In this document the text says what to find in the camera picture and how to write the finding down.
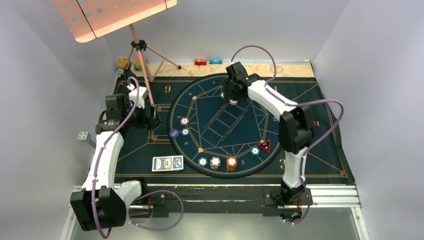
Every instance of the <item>deck of cards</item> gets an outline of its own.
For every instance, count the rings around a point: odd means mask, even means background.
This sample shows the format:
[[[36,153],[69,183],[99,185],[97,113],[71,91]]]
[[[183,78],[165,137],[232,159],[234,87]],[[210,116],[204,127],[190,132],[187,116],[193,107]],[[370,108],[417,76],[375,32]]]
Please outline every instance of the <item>deck of cards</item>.
[[[151,165],[152,172],[179,171],[184,169],[182,155],[178,156],[155,156]]]

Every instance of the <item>robotic arm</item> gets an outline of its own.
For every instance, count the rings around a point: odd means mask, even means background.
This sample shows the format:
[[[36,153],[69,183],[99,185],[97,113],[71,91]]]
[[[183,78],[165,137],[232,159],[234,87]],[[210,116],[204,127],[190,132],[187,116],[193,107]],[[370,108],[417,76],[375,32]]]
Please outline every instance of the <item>robotic arm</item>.
[[[82,185],[82,190],[73,192],[70,197],[70,204],[84,231],[97,229],[91,203],[94,179],[97,179],[95,206],[102,229],[123,226],[128,220],[127,213],[130,204],[142,193],[146,193],[146,189],[142,190],[144,186],[138,180],[126,181],[121,184],[119,189],[115,190],[114,188],[118,155],[129,128],[155,130],[161,124],[156,113],[156,106],[145,101],[148,96],[147,89],[142,86],[136,89],[132,84],[127,88],[131,91],[128,96],[114,94],[106,97],[106,110],[100,115],[99,122],[95,127],[97,146],[88,176]],[[134,103],[137,103],[137,106],[126,124],[116,134],[113,134],[114,130],[129,115]],[[103,143],[112,134],[113,136],[102,150]],[[99,154],[101,154],[100,161],[96,161]],[[97,178],[94,174],[96,164],[98,164]]]
[[[309,106],[296,107],[284,104],[265,89],[265,81],[257,74],[248,75],[240,62],[226,68],[228,77],[223,81],[224,100],[252,99],[264,106],[279,121],[278,141],[285,150],[285,173],[281,181],[281,193],[276,200],[283,205],[291,204],[305,191],[305,162],[301,157],[314,137],[312,113]],[[272,88],[268,90],[295,105]]]

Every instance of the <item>gray floor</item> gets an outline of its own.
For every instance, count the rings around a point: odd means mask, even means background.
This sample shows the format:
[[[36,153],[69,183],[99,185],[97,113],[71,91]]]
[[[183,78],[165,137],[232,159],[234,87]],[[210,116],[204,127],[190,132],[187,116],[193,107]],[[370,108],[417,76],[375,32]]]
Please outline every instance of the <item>gray floor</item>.
[[[163,228],[171,225],[178,214],[169,218],[145,219],[146,226]],[[78,223],[72,240],[101,240],[97,231],[84,232]],[[350,208],[312,208],[296,226],[283,225],[279,217],[260,214],[184,214],[174,228],[154,232],[127,224],[112,229],[110,240],[359,240]]]

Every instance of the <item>red object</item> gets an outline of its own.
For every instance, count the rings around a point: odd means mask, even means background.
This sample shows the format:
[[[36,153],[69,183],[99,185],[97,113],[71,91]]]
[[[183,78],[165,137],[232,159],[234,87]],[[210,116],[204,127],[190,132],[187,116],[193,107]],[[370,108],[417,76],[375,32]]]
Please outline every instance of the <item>red object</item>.
[[[265,150],[265,152],[270,153],[271,141],[270,141],[270,140],[268,140],[268,141],[266,141],[266,142],[259,143],[259,144],[258,144],[258,146],[259,146],[261,149]]]
[[[196,59],[194,60],[194,65],[200,66],[200,65],[206,65],[207,61],[206,59]]]

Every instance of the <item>cable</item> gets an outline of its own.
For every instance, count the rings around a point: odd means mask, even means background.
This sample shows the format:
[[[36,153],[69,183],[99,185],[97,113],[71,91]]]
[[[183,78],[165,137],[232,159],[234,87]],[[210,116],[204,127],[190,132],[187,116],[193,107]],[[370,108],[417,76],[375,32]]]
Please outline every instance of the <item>cable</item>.
[[[132,80],[135,83],[135,87],[138,90],[139,89],[139,82],[137,81],[137,79],[135,77],[130,76],[127,80],[128,84],[131,84]],[[97,182],[97,170],[99,168],[99,163],[100,163],[100,159],[102,157],[102,153],[103,150],[106,147],[106,144],[109,142],[109,140],[111,140],[111,138],[124,126],[125,123],[127,123],[128,119],[130,119],[130,117],[133,115],[134,110],[137,107],[137,103],[139,101],[139,92],[137,91],[137,95],[135,97],[135,103],[132,105],[131,110],[129,111],[129,114],[126,116],[126,118],[120,123],[120,125],[112,132],[112,134],[110,134],[110,136],[104,141],[103,146],[100,148],[100,151],[98,152],[98,156],[97,159],[95,161],[95,166],[94,166],[94,179],[92,181],[92,189],[91,189],[91,208],[92,208],[92,212],[93,212],[93,217],[94,217],[94,222],[95,222],[95,226],[98,230],[98,233],[100,234],[100,236],[103,239],[107,239],[109,237],[109,235],[111,234],[111,230],[112,228],[110,227],[107,231],[107,233],[105,234],[102,230],[102,227],[100,226],[100,222],[99,222],[99,216],[97,215],[97,208],[96,208],[96,182]]]
[[[305,181],[304,181],[304,177],[303,177],[303,165],[304,165],[304,161],[305,161],[305,157],[308,155],[308,153],[311,151],[312,148],[314,148],[316,145],[318,145],[320,142],[322,142],[331,132],[334,131],[334,129],[336,129],[336,127],[339,125],[340,120],[343,117],[343,114],[345,113],[345,107],[343,106],[343,104],[335,99],[320,99],[320,100],[314,100],[314,101],[309,101],[309,102],[303,102],[303,103],[297,103],[297,104],[291,104],[291,103],[286,103],[283,99],[281,99],[278,95],[274,94],[272,91],[269,90],[269,85],[268,82],[272,81],[276,78],[277,76],[277,66],[276,66],[276,61],[274,60],[273,56],[271,55],[271,53],[266,50],[265,48],[258,46],[258,45],[246,45],[242,48],[240,48],[239,50],[237,50],[234,55],[231,58],[231,63],[233,62],[234,58],[236,57],[236,55],[243,49],[246,48],[257,48],[257,49],[261,49],[264,52],[266,52],[268,54],[268,56],[271,58],[272,61],[272,65],[274,66],[274,75],[265,81],[265,90],[271,94],[274,98],[280,100],[284,105],[289,106],[289,107],[304,107],[304,106],[309,106],[309,105],[317,105],[317,104],[324,104],[324,103],[336,103],[340,106],[340,115],[338,116],[337,120],[334,122],[333,126],[331,126],[328,131],[326,131],[320,138],[318,138],[318,140],[316,140],[315,142],[313,142],[309,147],[307,147],[307,149],[305,150],[305,152],[302,154],[302,156],[300,157],[300,168],[299,168],[299,178],[300,181],[303,185],[303,188],[305,189],[306,192],[306,196],[307,196],[307,208],[304,214],[302,214],[302,217],[296,221],[296,222],[292,222],[291,224],[295,225],[300,223],[308,214],[309,212],[309,208],[311,207],[311,190],[309,188],[306,187]]]
[[[149,197],[149,196],[151,196],[151,195],[153,195],[153,194],[157,194],[157,193],[169,193],[169,194],[172,194],[172,195],[174,195],[175,197],[176,197],[176,199],[178,199],[178,201],[179,201],[179,204],[181,205],[181,214],[179,215],[179,218],[178,218],[178,220],[174,223],[174,224],[172,224],[171,226],[167,226],[167,227],[164,227],[164,228],[151,228],[151,227],[148,227],[148,226],[143,226],[143,225],[141,225],[141,224],[138,224],[137,222],[135,222],[132,218],[131,218],[131,216],[130,216],[130,214],[128,214],[128,216],[129,216],[129,222],[130,223],[132,223],[132,224],[134,224],[135,226],[137,226],[137,227],[139,227],[139,228],[142,228],[142,229],[146,229],[146,230],[150,230],[150,231],[166,231],[166,230],[169,230],[169,229],[171,229],[171,228],[173,228],[173,227],[175,227],[180,221],[181,221],[181,219],[183,218],[183,215],[184,215],[184,206],[183,206],[183,201],[181,200],[181,198],[175,193],[175,192],[172,192],[172,191],[168,191],[168,190],[157,190],[157,191],[152,191],[152,192],[150,192],[150,193],[147,193],[147,194],[145,194],[145,195],[143,195],[143,196],[140,196],[140,197],[138,197],[138,198],[136,198],[135,199],[135,201],[138,201],[138,200],[140,200],[140,199],[144,199],[144,198],[146,198],[146,197]]]

